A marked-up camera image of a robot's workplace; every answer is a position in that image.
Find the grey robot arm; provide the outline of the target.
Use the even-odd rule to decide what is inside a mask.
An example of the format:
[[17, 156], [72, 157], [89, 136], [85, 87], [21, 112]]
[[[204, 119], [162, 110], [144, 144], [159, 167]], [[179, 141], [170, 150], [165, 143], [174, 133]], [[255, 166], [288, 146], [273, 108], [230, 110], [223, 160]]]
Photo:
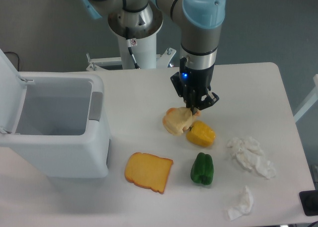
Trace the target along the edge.
[[117, 36], [124, 69], [152, 69], [157, 32], [166, 14], [181, 30], [179, 71], [171, 82], [192, 113], [213, 106], [211, 90], [226, 0], [82, 0], [97, 17], [106, 16]]

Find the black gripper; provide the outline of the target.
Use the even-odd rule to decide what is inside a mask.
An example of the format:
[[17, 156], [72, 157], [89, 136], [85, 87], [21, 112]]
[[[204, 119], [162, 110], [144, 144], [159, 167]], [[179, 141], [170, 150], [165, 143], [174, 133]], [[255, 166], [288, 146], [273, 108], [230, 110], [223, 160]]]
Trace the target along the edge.
[[170, 77], [179, 97], [182, 97], [192, 114], [204, 110], [219, 101], [219, 97], [211, 92], [211, 80], [214, 65], [203, 70], [194, 70], [187, 66], [185, 57], [180, 59], [179, 71]]

